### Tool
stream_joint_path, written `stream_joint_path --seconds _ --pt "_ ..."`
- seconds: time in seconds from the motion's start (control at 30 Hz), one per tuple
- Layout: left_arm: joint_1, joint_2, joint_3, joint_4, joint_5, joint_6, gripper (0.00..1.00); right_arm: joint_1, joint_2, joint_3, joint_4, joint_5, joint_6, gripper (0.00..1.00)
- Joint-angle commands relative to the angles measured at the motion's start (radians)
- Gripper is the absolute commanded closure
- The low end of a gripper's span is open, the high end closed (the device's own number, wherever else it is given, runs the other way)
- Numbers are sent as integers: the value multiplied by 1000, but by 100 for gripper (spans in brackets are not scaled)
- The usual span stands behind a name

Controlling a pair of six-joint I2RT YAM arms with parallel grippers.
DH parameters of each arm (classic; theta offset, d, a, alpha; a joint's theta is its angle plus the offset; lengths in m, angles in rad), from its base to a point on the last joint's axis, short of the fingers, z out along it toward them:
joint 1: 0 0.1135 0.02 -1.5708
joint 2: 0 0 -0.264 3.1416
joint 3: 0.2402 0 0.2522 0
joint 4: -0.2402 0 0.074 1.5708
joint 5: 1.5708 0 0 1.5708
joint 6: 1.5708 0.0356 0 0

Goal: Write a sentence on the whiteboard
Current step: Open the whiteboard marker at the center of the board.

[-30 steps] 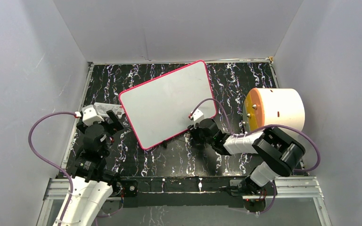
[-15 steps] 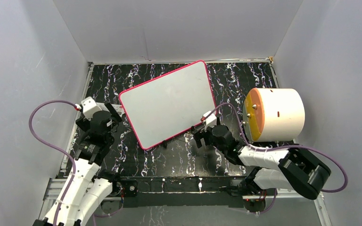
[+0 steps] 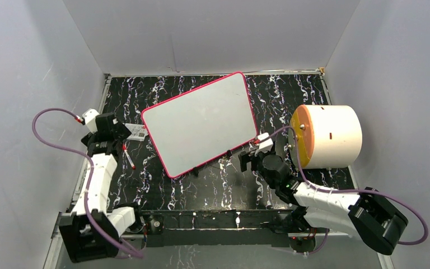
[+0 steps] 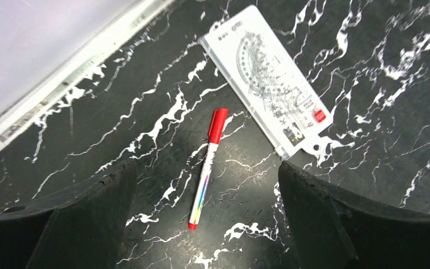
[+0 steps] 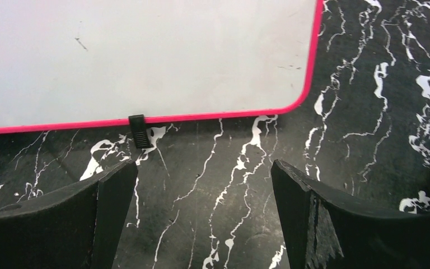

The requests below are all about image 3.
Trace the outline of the red whiteboard marker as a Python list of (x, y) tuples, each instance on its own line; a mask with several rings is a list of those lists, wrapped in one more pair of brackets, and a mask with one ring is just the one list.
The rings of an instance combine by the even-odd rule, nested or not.
[(133, 170), (135, 170), (135, 164), (134, 164), (134, 162), (133, 162), (132, 158), (131, 158), (131, 157), (130, 157), (130, 155), (129, 155), (129, 152), (128, 152), (128, 149), (127, 149), (126, 145), (125, 145), (125, 144), (123, 144), (123, 145), (122, 145), (122, 148), (123, 148), (123, 152), (124, 152), (124, 154), (125, 154), (125, 157), (126, 157), (126, 158), (127, 158), (127, 160), (128, 160), (128, 163), (129, 163), (130, 167), (131, 167)]

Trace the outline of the pink framed whiteboard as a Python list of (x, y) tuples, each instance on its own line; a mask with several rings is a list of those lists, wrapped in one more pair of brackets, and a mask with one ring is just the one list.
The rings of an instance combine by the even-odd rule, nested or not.
[(242, 72), (146, 108), (141, 118), (169, 178), (208, 163), (259, 133)]

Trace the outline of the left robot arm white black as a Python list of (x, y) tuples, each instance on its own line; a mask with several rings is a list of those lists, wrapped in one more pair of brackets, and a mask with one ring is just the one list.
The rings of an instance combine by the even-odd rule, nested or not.
[(108, 195), (113, 174), (123, 154), (123, 140), (130, 130), (113, 113), (100, 114), (89, 109), (83, 114), (89, 133), (81, 139), (91, 158), (84, 188), (69, 216), (59, 223), (59, 231), (73, 263), (116, 257), (119, 248), (108, 242), (100, 230), (116, 241), (125, 231), (138, 233), (145, 225), (137, 203), (117, 206), (107, 212)]

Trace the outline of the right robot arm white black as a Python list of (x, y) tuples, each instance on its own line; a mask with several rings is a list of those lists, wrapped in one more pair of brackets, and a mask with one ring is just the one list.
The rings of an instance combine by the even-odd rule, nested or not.
[(259, 154), (243, 151), (239, 160), (241, 171), (250, 164), (281, 201), (297, 207), (291, 219), (300, 232), (327, 228), (361, 239), (378, 253), (391, 255), (409, 223), (373, 188), (348, 193), (297, 179), (274, 150)]

